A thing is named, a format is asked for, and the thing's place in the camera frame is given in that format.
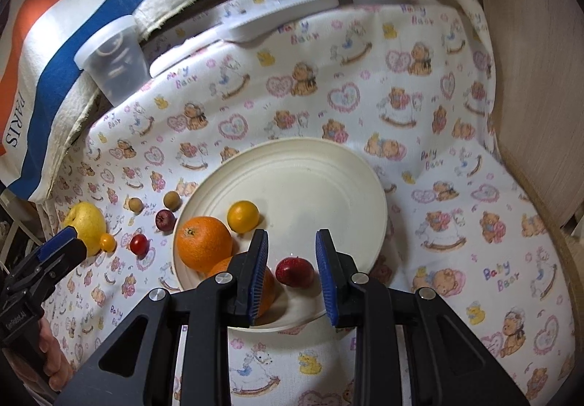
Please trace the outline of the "person's left hand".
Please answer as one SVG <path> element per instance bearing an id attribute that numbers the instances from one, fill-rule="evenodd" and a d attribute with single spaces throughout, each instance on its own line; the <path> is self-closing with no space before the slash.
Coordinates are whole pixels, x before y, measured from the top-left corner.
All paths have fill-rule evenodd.
<path id="1" fill-rule="evenodd" d="M 62 391 L 73 377 L 74 371 L 60 349 L 58 340 L 51 333 L 46 318 L 39 320 L 39 349 L 46 355 L 43 371 L 49 378 L 50 388 L 55 392 Z"/>

